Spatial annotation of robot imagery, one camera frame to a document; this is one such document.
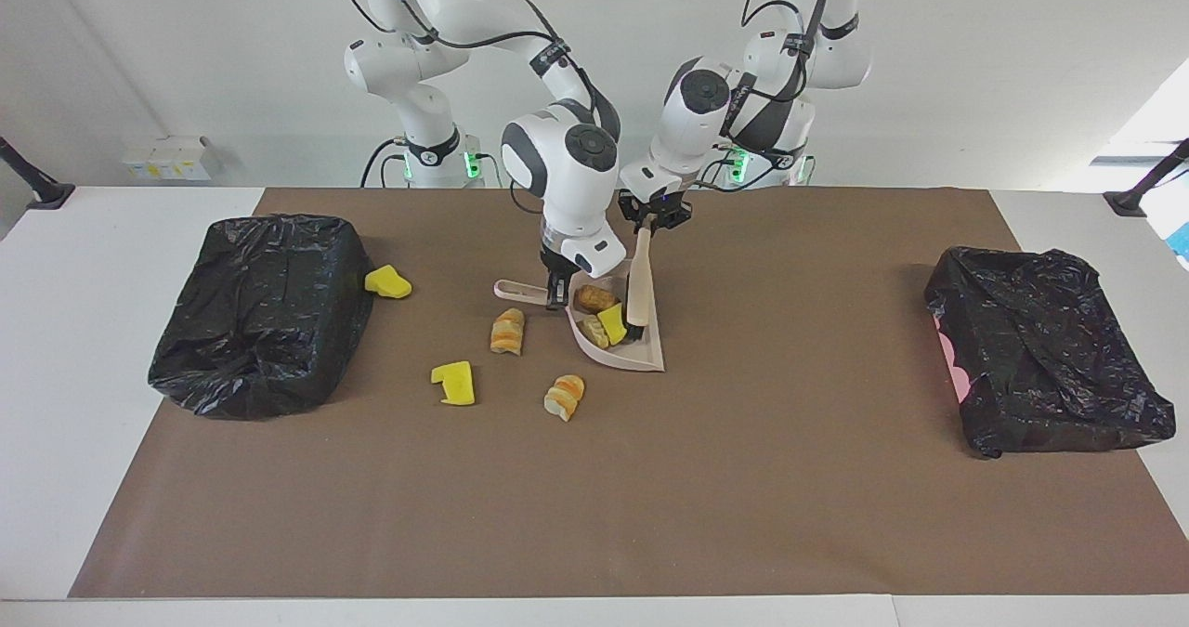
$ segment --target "black trash bag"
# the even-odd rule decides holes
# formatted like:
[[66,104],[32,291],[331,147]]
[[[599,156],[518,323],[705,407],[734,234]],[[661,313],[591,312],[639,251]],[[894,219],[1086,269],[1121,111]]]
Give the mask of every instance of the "black trash bag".
[[983,456],[1135,449],[1176,433],[1172,403],[1081,258],[954,247],[925,301],[969,376],[962,428]]
[[149,384],[196,415],[308,412],[339,385],[371,314],[372,263],[342,219],[219,221],[157,345]]

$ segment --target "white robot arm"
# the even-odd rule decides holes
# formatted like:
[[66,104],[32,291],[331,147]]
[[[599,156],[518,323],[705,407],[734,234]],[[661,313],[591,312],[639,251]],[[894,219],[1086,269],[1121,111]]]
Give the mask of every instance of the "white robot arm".
[[[742,69],[693,58],[673,77],[648,155],[621,170],[628,193],[619,206],[637,228],[646,220],[675,227],[691,217],[684,192],[722,138],[773,170],[789,169],[814,117],[804,90],[848,88],[867,77],[872,52],[858,29],[858,0],[769,0],[750,13],[746,5],[741,24],[773,7],[784,27],[755,35]],[[706,95],[715,96],[709,105]]]
[[545,201],[541,261],[549,306],[564,306],[573,274],[603,276],[627,255],[606,222],[618,173],[615,108],[528,0],[401,0],[401,7],[436,44],[522,56],[553,94],[547,108],[508,125],[501,152],[514,183]]
[[407,174],[417,188],[463,188],[477,177],[478,162],[468,153],[467,136],[454,123],[449,99],[421,81],[465,64],[470,52],[435,44],[419,35],[401,0],[366,0],[369,20],[383,32],[398,33],[398,44],[357,40],[344,52],[352,83],[386,99],[404,126]]

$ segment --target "food scrap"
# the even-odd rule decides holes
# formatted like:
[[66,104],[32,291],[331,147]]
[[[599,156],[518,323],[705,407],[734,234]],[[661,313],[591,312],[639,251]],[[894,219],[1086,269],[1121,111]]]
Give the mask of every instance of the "food scrap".
[[611,338],[606,336],[606,328],[598,316],[586,316],[578,321],[578,331],[598,349],[605,351],[611,347]]
[[545,395],[545,410],[570,422],[585,394],[586,383],[580,376],[573,374],[559,376]]
[[598,286],[583,286],[574,295],[574,306],[589,314],[604,312],[616,305],[619,305],[618,297]]
[[491,352],[521,355],[524,344],[524,313],[508,309],[491,326]]

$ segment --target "yellow sponge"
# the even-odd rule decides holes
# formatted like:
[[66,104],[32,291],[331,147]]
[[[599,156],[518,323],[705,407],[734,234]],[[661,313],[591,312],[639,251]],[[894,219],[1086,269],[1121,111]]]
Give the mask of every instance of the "yellow sponge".
[[623,326],[623,305],[599,312],[598,319],[603,322],[603,330],[606,330],[606,338],[611,340],[612,346],[619,345],[619,341],[628,336],[628,327]]
[[446,390],[443,405],[468,407],[474,403],[474,378],[471,376],[471,363],[466,360],[434,368],[429,382],[442,384]]
[[382,297],[403,300],[413,293],[413,284],[396,274],[396,268],[384,265],[364,278],[364,289]]

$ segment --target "table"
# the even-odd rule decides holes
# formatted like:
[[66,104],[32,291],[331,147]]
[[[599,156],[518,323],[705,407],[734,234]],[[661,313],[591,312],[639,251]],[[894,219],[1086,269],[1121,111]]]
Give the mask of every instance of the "table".
[[[54,213],[30,213],[0,243],[0,596],[61,600],[97,531],[159,397],[144,384],[161,334],[207,225],[246,215],[259,189],[82,188]],[[1107,295],[1160,391],[1189,401],[1189,275],[1141,221],[1124,221],[1097,196],[996,193],[1021,246],[1062,247],[1101,272]],[[125,282],[155,272],[150,286]],[[73,402],[125,402],[118,412]],[[1184,528],[1189,443],[1141,451]],[[747,597],[687,600],[5,602],[0,622],[156,623],[965,623],[1172,625],[1189,597]]]

